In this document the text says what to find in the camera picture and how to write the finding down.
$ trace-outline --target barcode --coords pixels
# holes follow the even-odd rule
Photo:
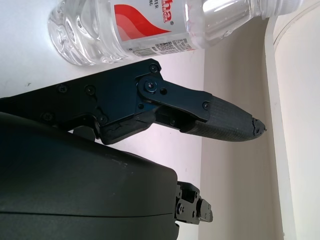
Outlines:
[[[169,51],[169,50],[175,50],[175,46],[172,45],[171,41],[168,41],[166,43],[160,43],[155,45],[161,52],[162,51]]]
[[[151,48],[136,50],[136,51],[133,51],[132,53],[138,57],[141,57],[141,58],[152,57],[152,56],[158,55],[154,51],[152,51]]]

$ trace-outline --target textured grip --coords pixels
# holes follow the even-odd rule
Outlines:
[[[260,137],[266,130],[260,120],[230,102],[212,96],[208,105],[209,121],[196,120],[180,131],[228,142],[244,142]]]

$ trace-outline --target water bottle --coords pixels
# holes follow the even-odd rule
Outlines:
[[[256,16],[292,13],[303,0],[63,0],[48,30],[75,65],[204,49]]]

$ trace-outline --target beige wall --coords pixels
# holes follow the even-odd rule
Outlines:
[[[205,53],[204,90],[265,121],[261,78],[267,22],[256,18]],[[267,134],[249,142],[204,138],[201,195],[213,223],[199,226],[200,240],[274,240],[273,196]]]

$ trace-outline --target black screw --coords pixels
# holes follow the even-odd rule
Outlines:
[[[204,110],[208,110],[209,109],[209,103],[206,102],[206,101],[202,104],[202,106],[203,106]]]
[[[145,82],[144,88],[149,93],[154,93],[157,90],[157,83],[153,80],[148,80]]]
[[[152,73],[156,73],[159,71],[158,66],[155,64],[151,64],[149,68],[150,68],[150,72]]]
[[[57,86],[57,90],[59,93],[65,94],[66,92],[68,92],[68,87],[64,84],[60,84]]]
[[[171,119],[171,120],[170,120],[170,125],[171,125],[171,126],[176,125],[176,121],[175,121],[174,119]]]
[[[45,112],[41,115],[42,120],[51,122],[54,119],[54,115],[50,112]]]
[[[163,87],[163,88],[160,89],[160,93],[162,95],[166,95],[168,93],[168,90],[165,87]]]
[[[97,118],[97,121],[100,125],[104,125],[108,122],[108,118],[105,116],[105,115],[100,115],[98,118]]]
[[[96,93],[96,88],[94,86],[86,86],[84,89],[85,93],[92,96]]]

